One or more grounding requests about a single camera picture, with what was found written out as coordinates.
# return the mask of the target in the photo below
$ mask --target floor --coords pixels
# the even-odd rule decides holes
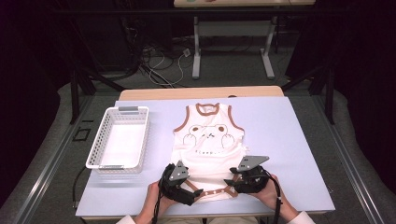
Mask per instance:
[[[156,68],[155,71],[169,80],[169,82],[172,82],[170,80],[177,82],[180,79],[178,83],[172,85],[177,88],[249,85],[282,86],[288,83],[288,78],[284,76],[284,73],[296,38],[298,36],[282,36],[279,39],[278,53],[274,53],[274,47],[271,49],[270,58],[276,74],[276,78],[273,80],[265,78],[262,61],[258,53],[258,48],[262,43],[261,40],[256,38],[250,39],[248,37],[227,39],[208,38],[205,40],[203,42],[201,78],[198,80],[191,78],[192,58],[183,57],[181,54],[181,51],[186,46],[188,48],[191,45],[191,41],[188,38],[183,40],[183,46],[178,45],[177,50],[173,52],[174,57],[167,55],[167,57],[163,58],[160,51],[147,48],[148,53],[151,54],[151,60],[148,62],[148,65]],[[106,76],[117,79],[117,75],[114,74],[107,74]],[[117,80],[116,82],[130,89],[161,88],[163,85],[170,87],[169,83],[163,83],[162,86],[155,84],[154,82],[156,81],[154,78],[159,80],[158,76],[155,77],[153,74],[150,76],[139,70],[133,76]],[[81,108],[86,113],[91,113],[90,111],[93,109],[92,105],[106,107],[106,104],[111,105],[119,96],[118,92],[111,90],[103,83],[97,81],[93,83],[98,90],[96,95],[93,97],[80,96]],[[295,102],[301,102],[299,101],[300,98],[304,97],[306,99],[310,97],[306,90],[308,85],[309,81],[306,80],[292,90],[285,92],[285,94],[290,99],[295,99]],[[59,202],[55,199],[57,197],[62,198],[62,191],[59,191],[65,184],[62,183],[62,176],[76,175],[60,174],[67,172],[67,169],[64,169],[64,162],[69,157],[67,151],[69,150],[68,144],[72,141],[78,125],[83,121],[80,120],[76,125],[69,124],[69,120],[71,120],[70,86],[66,85],[59,89],[59,94],[61,95],[61,106],[57,117],[41,148],[37,151],[28,171],[1,208],[1,223],[50,223],[49,220],[54,219],[45,218],[54,216],[54,218],[56,216],[59,217],[58,223],[81,222],[78,219],[73,221],[70,219],[65,220],[66,217],[57,215],[55,212],[53,214],[50,212],[51,207],[57,206],[56,203]],[[345,208],[346,211],[340,211],[337,215],[338,217],[329,214],[328,216],[318,217],[317,220],[325,223],[396,223],[396,216],[392,212],[392,208],[396,207],[396,197],[382,184],[373,167],[371,167],[370,163],[360,152],[359,145],[354,139],[353,126],[347,113],[347,100],[339,92],[335,93],[333,112],[336,124],[334,126],[326,123],[327,121],[323,121],[325,120],[323,117],[317,117],[316,119],[322,120],[324,125],[316,126],[315,123],[311,122],[312,118],[309,117],[309,110],[320,110],[323,107],[322,97],[313,97],[312,101],[313,104],[309,105],[296,104],[296,110],[300,114],[306,114],[300,120],[302,128],[308,131],[306,138],[312,139],[311,147],[325,148],[327,146],[323,146],[323,143],[314,136],[314,133],[316,128],[327,130],[326,137],[331,138],[334,147],[338,148],[332,155],[339,162],[337,172],[343,173],[343,176],[340,176],[340,180],[326,180],[333,182],[330,191],[335,190],[337,192],[337,190],[340,190],[338,187],[341,185],[337,186],[337,181],[347,182],[350,184],[352,190],[350,197],[354,198],[353,200],[358,203],[356,208],[348,208],[348,205],[352,201],[350,197],[346,196],[344,199],[337,199],[337,206]],[[313,153],[318,153],[315,157],[317,158],[318,165],[323,167],[324,173],[333,172],[332,169],[326,169],[326,160],[329,158],[328,154],[320,151]],[[80,167],[80,165],[75,166],[75,171],[78,171],[77,167]],[[84,177],[81,178],[81,183],[78,183],[78,187],[80,188],[84,186],[83,179]],[[68,207],[68,211],[64,212],[73,214],[71,199],[70,205],[66,207]],[[347,209],[358,211],[355,214],[356,217],[354,214],[348,212],[351,210]],[[343,221],[342,218],[346,217],[350,217],[350,220],[345,219]]]

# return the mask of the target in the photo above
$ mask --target human hand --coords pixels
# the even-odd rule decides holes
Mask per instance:
[[[279,180],[276,175],[271,175],[271,177],[278,183],[280,196],[281,196],[281,206],[280,206],[280,215],[286,220],[286,222],[292,221],[295,217],[298,216],[297,210],[289,203],[285,194],[283,193],[282,188],[280,187]],[[262,189],[258,193],[250,193],[249,195],[256,197],[267,207],[275,210],[276,209],[276,186],[273,180],[268,180],[267,185],[264,189]]]
[[[146,195],[146,200],[143,205],[142,211],[139,215],[134,218],[134,222],[136,224],[142,223],[151,223],[151,220],[154,215],[155,204],[158,200],[160,188],[158,187],[158,181],[148,185],[148,193]],[[163,213],[173,204],[177,202],[166,198],[165,196],[161,197],[160,200],[160,210],[158,212],[158,217],[162,216]]]

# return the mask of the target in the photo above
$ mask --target desk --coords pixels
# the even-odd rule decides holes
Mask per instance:
[[[315,0],[175,0],[175,7],[290,7],[310,6]],[[198,79],[201,66],[200,36],[235,36],[254,35],[266,36],[264,48],[260,49],[266,75],[274,79],[274,70],[268,57],[274,35],[276,17],[270,21],[199,21],[194,17],[194,63],[192,78]]]
[[[264,169],[279,177],[284,192],[298,210],[311,213],[334,210],[290,101],[281,89],[224,87],[124,91],[116,106],[147,105],[150,109],[143,171],[123,176],[103,176],[92,171],[76,216],[90,219],[136,215],[145,200],[147,185],[161,177],[170,161],[172,130],[184,119],[185,105],[196,102],[233,105],[234,121],[246,132],[244,145],[249,147],[248,154],[271,158],[263,164]],[[237,198],[224,201],[195,203],[192,206],[176,204],[165,216],[271,216],[273,213],[257,199],[240,194]]]

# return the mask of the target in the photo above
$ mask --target table surface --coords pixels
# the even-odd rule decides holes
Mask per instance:
[[[246,131],[244,145],[249,147],[248,155],[270,157],[262,166],[279,177],[282,189],[298,210],[311,213],[334,210],[289,98],[284,97],[279,87],[258,86],[123,91],[116,106],[146,105],[150,109],[143,171],[120,176],[92,171],[76,216],[96,219],[136,215],[145,199],[147,184],[161,177],[170,161],[172,130],[183,121],[185,105],[216,102],[233,106],[234,121]],[[273,213],[255,198],[240,194],[235,199],[192,206],[176,204],[165,215],[219,217],[271,216]]]
[[[175,0],[175,7],[273,7],[309,6],[315,0]]]

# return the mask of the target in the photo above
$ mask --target white tank top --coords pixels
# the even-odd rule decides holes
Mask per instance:
[[[174,129],[172,163],[182,160],[190,177],[182,188],[204,189],[197,202],[235,197],[224,179],[233,179],[231,167],[237,167],[246,155],[242,146],[244,130],[235,125],[232,107],[223,104],[188,105],[184,123]]]

